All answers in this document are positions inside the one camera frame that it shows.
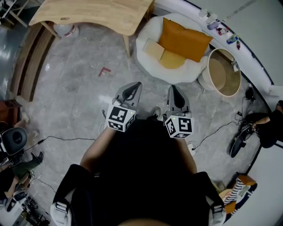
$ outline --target green pants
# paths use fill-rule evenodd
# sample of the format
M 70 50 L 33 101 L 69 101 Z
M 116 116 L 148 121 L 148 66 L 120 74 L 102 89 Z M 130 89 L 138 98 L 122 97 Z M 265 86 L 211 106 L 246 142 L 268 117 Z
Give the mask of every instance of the green pants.
M 33 160 L 29 162 L 22 162 L 18 165 L 12 167 L 13 173 L 15 176 L 17 176 L 19 179 L 21 179 L 26 172 L 32 170 L 33 168 L 37 167 L 40 164 L 39 160 L 34 158 Z

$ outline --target hand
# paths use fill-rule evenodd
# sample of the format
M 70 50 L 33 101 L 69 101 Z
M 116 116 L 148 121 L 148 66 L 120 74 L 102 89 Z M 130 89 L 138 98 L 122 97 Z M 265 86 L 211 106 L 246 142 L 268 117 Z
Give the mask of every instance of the hand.
M 14 179 L 13 179 L 13 183 L 17 184 L 18 182 L 19 182 L 19 178 L 17 176 L 15 176 Z

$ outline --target beige book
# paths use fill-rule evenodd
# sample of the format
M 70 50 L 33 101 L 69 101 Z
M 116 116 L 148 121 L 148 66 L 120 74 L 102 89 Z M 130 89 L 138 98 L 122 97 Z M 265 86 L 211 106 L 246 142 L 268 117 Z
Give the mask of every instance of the beige book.
M 155 59 L 160 60 L 164 52 L 164 48 L 152 39 L 146 41 L 143 51 Z

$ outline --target white cube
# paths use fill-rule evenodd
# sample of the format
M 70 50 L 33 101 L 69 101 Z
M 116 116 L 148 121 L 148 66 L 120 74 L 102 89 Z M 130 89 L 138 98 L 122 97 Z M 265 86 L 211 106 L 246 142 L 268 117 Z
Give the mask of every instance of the white cube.
M 120 106 L 110 104 L 107 111 L 107 126 L 125 132 L 134 121 L 136 112 Z
M 194 118 L 171 115 L 165 125 L 171 138 L 185 138 L 194 133 Z

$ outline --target marble floor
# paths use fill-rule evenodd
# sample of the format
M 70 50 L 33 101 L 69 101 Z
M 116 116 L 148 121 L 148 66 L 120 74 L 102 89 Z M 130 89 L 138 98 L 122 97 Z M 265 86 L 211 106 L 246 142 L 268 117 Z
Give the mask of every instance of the marble floor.
M 134 58 L 128 59 L 122 36 L 99 25 L 80 24 L 80 35 L 75 39 L 55 40 L 46 57 L 36 86 L 33 102 L 20 97 L 24 111 L 31 118 L 29 130 L 41 132 L 36 141 L 47 136 L 64 139 L 91 138 L 99 135 L 99 126 L 104 121 L 101 113 L 117 90 L 130 82 L 140 81 L 143 90 L 139 102 L 142 112 L 159 106 L 166 110 L 167 91 L 170 84 L 146 76 Z M 133 47 L 135 36 L 131 37 Z M 111 72 L 99 72 L 106 67 Z M 190 100 L 190 110 L 195 119 L 195 133 L 187 141 L 198 142 L 216 131 L 221 125 L 234 121 L 241 111 L 242 99 L 248 87 L 243 78 L 237 95 L 225 98 L 216 92 L 205 91 L 197 83 L 180 83 L 178 86 Z M 266 112 L 260 97 L 249 107 L 254 112 Z M 256 135 L 247 140 L 247 145 L 235 158 L 227 154 L 228 145 L 237 132 L 235 124 L 220 129 L 207 138 L 197 149 L 194 159 L 198 171 L 206 171 L 214 181 L 227 184 L 235 172 L 245 172 L 258 147 Z M 45 151 L 46 159 L 34 170 L 36 178 L 51 185 L 55 190 L 72 163 L 79 163 L 92 141 L 61 141 L 49 138 L 32 150 Z M 25 157 L 31 159 L 29 150 Z M 38 203 L 49 212 L 54 192 L 35 180 L 29 190 Z

